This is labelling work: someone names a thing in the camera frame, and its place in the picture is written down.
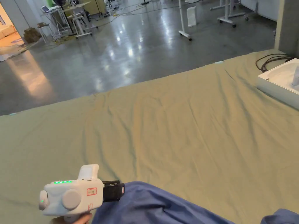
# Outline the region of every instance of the white cabinet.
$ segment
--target white cabinet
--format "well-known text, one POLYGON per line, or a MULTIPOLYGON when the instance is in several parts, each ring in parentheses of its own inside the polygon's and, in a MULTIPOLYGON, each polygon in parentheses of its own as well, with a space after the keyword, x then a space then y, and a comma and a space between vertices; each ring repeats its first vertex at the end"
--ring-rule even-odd
POLYGON ((258 14, 268 19, 277 21, 280 0, 242 0, 242 5, 255 10, 256 2, 259 2, 258 14))

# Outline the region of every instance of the beige sofa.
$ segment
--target beige sofa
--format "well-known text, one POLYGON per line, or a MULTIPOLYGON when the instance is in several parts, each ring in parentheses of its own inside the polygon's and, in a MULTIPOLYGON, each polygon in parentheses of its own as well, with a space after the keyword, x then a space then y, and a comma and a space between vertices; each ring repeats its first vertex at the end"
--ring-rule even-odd
POLYGON ((14 26, 0 25, 0 39, 15 32, 14 26))

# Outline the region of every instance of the blue fabric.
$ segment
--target blue fabric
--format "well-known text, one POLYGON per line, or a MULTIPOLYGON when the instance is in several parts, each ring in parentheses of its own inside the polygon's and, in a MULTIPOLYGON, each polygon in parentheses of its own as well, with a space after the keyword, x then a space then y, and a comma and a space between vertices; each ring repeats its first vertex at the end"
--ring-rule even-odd
MULTIPOLYGON (((119 202, 107 202, 96 211, 92 224, 234 224, 200 206, 144 182, 125 184, 119 202)), ((299 215, 279 209, 261 224, 299 224, 299 215)))
POLYGON ((286 209, 278 209, 273 215, 265 216, 261 224, 299 224, 299 215, 286 209))

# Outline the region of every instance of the gray floor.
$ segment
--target gray floor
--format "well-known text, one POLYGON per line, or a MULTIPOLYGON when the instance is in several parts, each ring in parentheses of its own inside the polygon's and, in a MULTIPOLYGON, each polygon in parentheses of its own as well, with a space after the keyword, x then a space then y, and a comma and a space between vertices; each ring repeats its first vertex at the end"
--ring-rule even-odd
MULTIPOLYGON (((220 24, 218 0, 196 5, 199 24, 179 35, 177 0, 119 0, 119 17, 96 21, 94 36, 59 46, 34 47, 0 63, 0 115, 195 69, 250 52, 273 48, 276 23, 257 17, 234 18, 237 28, 220 24)), ((236 11, 246 11, 237 7, 236 11)))

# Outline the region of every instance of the round button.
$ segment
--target round button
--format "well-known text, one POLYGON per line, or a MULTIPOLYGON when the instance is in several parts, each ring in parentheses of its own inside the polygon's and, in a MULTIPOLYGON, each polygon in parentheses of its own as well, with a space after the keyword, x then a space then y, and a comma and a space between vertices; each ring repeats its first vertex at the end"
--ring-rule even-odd
POLYGON ((67 190, 62 196, 62 205, 67 210, 75 209, 81 202, 81 195, 75 189, 67 190))

